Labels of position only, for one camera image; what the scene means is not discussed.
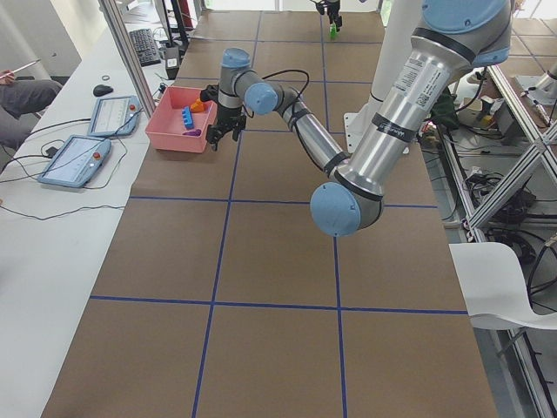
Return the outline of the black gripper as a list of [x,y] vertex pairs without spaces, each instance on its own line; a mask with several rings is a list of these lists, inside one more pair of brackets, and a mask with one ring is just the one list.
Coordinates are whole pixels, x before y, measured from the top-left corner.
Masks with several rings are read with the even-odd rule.
[[246,115],[243,106],[229,108],[218,104],[217,116],[214,123],[207,129],[207,142],[213,151],[218,149],[219,136],[224,136],[232,131],[232,139],[238,140],[240,133],[245,129]]
[[340,10],[340,1],[339,0],[326,0],[326,9],[327,9],[327,16],[329,22],[329,28],[333,28],[333,18],[335,18],[335,27],[336,31],[340,31],[343,20],[342,16],[339,14]]

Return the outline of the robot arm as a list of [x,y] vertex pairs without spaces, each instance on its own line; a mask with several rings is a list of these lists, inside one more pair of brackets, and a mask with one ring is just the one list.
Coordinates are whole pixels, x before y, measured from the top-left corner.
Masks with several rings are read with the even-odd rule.
[[353,125],[362,131],[352,153],[344,152],[304,103],[298,91],[266,82],[239,48],[224,51],[217,84],[201,92],[217,106],[206,133],[216,146],[245,128],[244,109],[276,112],[311,161],[327,176],[310,201],[312,219],[324,233],[348,236],[375,223],[383,210],[384,185],[442,91],[469,71],[505,61],[510,50],[511,1],[396,1],[391,8],[370,99]]

